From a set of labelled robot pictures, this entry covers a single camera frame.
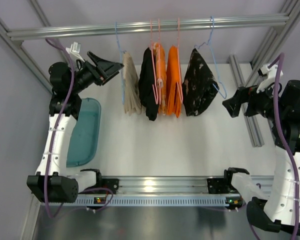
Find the light blue wire hanger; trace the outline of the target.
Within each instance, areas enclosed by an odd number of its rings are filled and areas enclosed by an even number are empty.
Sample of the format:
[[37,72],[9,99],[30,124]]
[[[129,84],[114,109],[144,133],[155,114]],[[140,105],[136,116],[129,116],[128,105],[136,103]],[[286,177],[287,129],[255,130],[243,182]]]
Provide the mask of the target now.
[[[116,43],[117,43],[117,47],[119,50],[119,60],[120,63],[123,62],[123,54],[125,53],[124,50],[122,50],[121,48],[121,44],[119,41],[119,35],[118,35],[118,23],[115,22],[114,23],[114,30],[115,30],[115,37],[116,37]],[[124,81],[124,77],[123,77],[123,69],[120,70],[120,78],[121,78],[121,101],[122,104],[125,104],[125,81]]]

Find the beige trousers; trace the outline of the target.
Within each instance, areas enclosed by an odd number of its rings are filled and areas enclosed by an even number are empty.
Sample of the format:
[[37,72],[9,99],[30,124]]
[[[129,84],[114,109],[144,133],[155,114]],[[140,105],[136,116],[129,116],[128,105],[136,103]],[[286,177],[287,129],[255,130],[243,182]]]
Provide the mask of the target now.
[[125,52],[122,56],[123,80],[124,80],[124,113],[141,114],[143,107],[139,98],[139,77],[132,56]]

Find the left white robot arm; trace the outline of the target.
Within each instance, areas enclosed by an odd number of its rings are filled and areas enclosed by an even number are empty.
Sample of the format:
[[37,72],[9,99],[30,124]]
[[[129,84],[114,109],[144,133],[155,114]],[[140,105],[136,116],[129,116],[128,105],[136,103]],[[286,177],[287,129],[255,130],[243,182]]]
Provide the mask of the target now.
[[101,176],[97,169],[66,175],[71,137],[82,106],[79,94],[92,84],[105,85],[124,64],[100,58],[91,51],[87,56],[90,61],[76,61],[79,69],[65,62],[56,62],[48,69],[52,84],[48,136],[35,174],[26,180],[27,187],[42,203],[74,203],[78,194],[96,186]]

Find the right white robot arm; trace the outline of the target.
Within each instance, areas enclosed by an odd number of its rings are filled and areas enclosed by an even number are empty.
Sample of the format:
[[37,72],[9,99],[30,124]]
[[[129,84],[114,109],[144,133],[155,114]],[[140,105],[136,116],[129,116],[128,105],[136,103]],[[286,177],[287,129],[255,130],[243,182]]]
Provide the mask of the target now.
[[230,184],[247,204],[250,225],[267,232],[280,231],[300,236],[300,80],[290,80],[278,98],[278,112],[283,136],[295,163],[282,143],[277,127],[275,137],[275,170],[270,196],[252,183],[245,169],[228,169]]

